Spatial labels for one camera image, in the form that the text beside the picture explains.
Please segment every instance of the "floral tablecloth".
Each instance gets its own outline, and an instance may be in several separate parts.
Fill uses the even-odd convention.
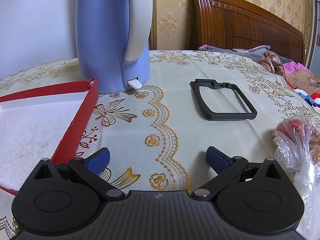
[[[125,193],[191,192],[216,175],[205,160],[209,146],[262,162],[274,155],[272,132],[281,120],[306,114],[320,123],[320,114],[281,76],[248,58],[216,52],[150,51],[150,64],[151,78],[141,89],[99,95],[76,153],[85,158],[108,147],[110,164],[100,176]],[[196,78],[237,84],[257,109],[257,117],[206,120],[189,84]],[[80,79],[77,59],[57,60],[0,80],[0,96]],[[200,91],[213,111],[246,111],[231,90],[201,87]],[[12,238],[19,230],[12,218],[12,199],[0,190],[0,239]]]

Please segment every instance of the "black plastic frame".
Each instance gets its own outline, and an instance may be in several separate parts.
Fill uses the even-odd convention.
[[[238,88],[235,84],[230,83],[218,83],[214,79],[195,79],[195,81],[190,82],[191,88],[194,91],[196,95],[196,99],[198,101],[198,104],[200,106],[201,112],[204,114],[204,116],[210,120],[244,120],[244,119],[254,119],[256,118],[258,112],[253,107],[253,105],[250,103],[249,99],[246,98],[244,93]],[[247,105],[247,107],[250,109],[251,113],[216,113],[210,110],[210,108],[207,106],[207,104],[202,99],[202,96],[200,94],[200,86],[208,86],[212,85],[214,88],[228,88],[233,89],[238,93],[238,95],[241,97],[241,99],[244,101],[244,103]]]

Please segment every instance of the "wooden headboard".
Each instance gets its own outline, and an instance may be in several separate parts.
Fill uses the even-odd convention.
[[[190,47],[206,44],[222,49],[271,46],[271,51],[304,61],[302,33],[278,16],[245,0],[194,0]]]

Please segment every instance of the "gray blanket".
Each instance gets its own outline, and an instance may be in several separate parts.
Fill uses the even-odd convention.
[[[248,57],[248,58],[252,59],[254,62],[259,62],[263,56],[263,53],[267,50],[270,50],[270,46],[264,45],[264,46],[255,47],[253,49],[248,49],[249,53],[239,53],[239,52],[232,51],[231,49],[220,49],[220,48],[208,46],[208,45],[204,45],[204,46],[200,47],[199,50],[240,55],[242,57]],[[279,57],[279,59],[281,60],[281,62],[283,64],[293,61],[292,59],[287,59],[285,57],[281,57],[278,54],[276,54],[276,55]]]

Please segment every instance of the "thermos handle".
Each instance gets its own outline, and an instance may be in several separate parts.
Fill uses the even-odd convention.
[[[130,27],[125,61],[140,58],[149,38],[152,22],[152,0],[130,1]]]

